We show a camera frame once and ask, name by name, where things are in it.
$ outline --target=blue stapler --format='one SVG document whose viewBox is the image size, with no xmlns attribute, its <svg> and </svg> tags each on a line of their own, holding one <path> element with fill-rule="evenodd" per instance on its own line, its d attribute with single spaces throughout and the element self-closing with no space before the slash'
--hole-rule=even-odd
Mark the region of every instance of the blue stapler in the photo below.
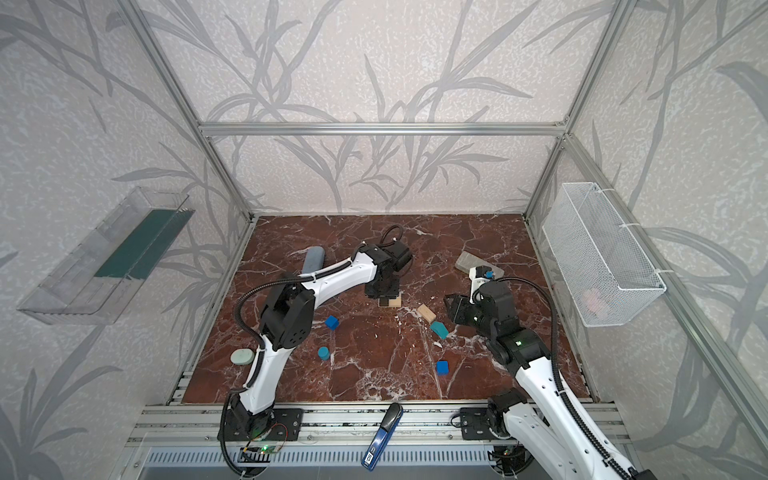
<svg viewBox="0 0 768 480">
<path fill-rule="evenodd" d="M 379 461 L 382 452 L 386 448 L 387 442 L 392 438 L 392 433 L 395 431 L 400 418 L 402 417 L 402 406 L 399 403 L 393 403 L 389 406 L 384 415 L 384 419 L 379 425 L 379 431 L 376 432 L 376 436 L 373 437 L 373 442 L 366 450 L 366 454 L 362 457 L 362 466 L 372 471 L 376 467 L 376 463 Z"/>
</svg>

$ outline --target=red marble tabletop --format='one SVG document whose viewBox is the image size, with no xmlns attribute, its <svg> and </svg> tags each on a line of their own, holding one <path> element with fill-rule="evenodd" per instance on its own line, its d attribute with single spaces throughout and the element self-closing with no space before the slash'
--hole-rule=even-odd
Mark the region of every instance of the red marble tabletop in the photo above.
<svg viewBox="0 0 768 480">
<path fill-rule="evenodd" d="M 515 386 L 492 360 L 474 329 L 456 326 L 445 315 L 442 298 L 468 294 L 469 280 L 454 267 L 462 250 L 498 265 L 505 275 L 528 278 L 546 287 L 531 240 L 519 215 L 380 215 L 334 217 L 261 217 L 200 361 L 184 395 L 185 403 L 223 402 L 227 390 L 242 386 L 250 366 L 235 366 L 230 354 L 257 345 L 232 319 L 237 298 L 276 279 L 281 270 L 298 273 L 307 247 L 326 249 L 328 266 L 347 258 L 365 240 L 377 242 L 393 223 L 406 229 L 403 241 L 415 259 L 402 278 L 402 308 L 382 308 L 367 298 L 363 286 L 338 295 L 316 312 L 310 336 L 286 364 L 277 387 L 278 402 L 387 399 L 485 399 Z M 549 345 L 551 317 L 544 300 L 529 286 L 509 283 L 521 324 Z M 266 291 L 257 295 L 261 305 Z M 415 314 L 426 304 L 450 332 L 440 339 Z M 257 325 L 256 304 L 243 308 L 246 322 Z M 324 322 L 336 316 L 331 331 Z M 564 332 L 560 331 L 561 371 L 577 397 L 588 397 L 583 377 Z M 326 346 L 331 358 L 317 350 Z M 438 376 L 445 360 L 450 372 Z"/>
</svg>

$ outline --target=white soap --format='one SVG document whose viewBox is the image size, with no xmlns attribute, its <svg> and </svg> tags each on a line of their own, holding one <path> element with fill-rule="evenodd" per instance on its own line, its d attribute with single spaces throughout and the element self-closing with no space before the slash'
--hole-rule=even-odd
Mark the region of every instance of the white soap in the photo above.
<svg viewBox="0 0 768 480">
<path fill-rule="evenodd" d="M 251 349 L 237 349 L 230 355 L 230 360 L 235 365 L 249 365 L 255 356 Z"/>
</svg>

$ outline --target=leaf pattern wallpaper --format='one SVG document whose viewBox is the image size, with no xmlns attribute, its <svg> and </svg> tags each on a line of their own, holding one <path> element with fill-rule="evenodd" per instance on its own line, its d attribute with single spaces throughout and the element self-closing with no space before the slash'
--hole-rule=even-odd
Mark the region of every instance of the leaf pattern wallpaper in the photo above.
<svg viewBox="0 0 768 480">
<path fill-rule="evenodd" d="M 561 121 L 614 0 L 141 0 L 205 121 Z M 121 25 L 114 17 L 110 28 Z M 549 137 L 229 137 L 256 212 L 520 212 Z"/>
<path fill-rule="evenodd" d="M 115 4 L 0 5 L 0 478 L 105 478 L 164 402 L 247 225 Z M 110 326 L 19 301 L 137 185 L 195 209 Z"/>
<path fill-rule="evenodd" d="M 670 0 L 632 12 L 576 135 L 726 344 L 768 393 L 768 2 Z M 669 478 L 768 478 L 757 447 L 658 300 L 626 326 L 585 329 L 533 224 L 602 399 Z"/>
</svg>

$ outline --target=mesh basket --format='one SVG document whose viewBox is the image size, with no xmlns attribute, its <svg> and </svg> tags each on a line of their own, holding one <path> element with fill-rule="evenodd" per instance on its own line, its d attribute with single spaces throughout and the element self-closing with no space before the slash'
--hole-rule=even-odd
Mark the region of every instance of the mesh basket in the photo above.
<svg viewBox="0 0 768 480">
<path fill-rule="evenodd" d="M 542 229 L 586 326 L 624 325 L 667 289 L 597 184 L 562 184 Z"/>
</svg>

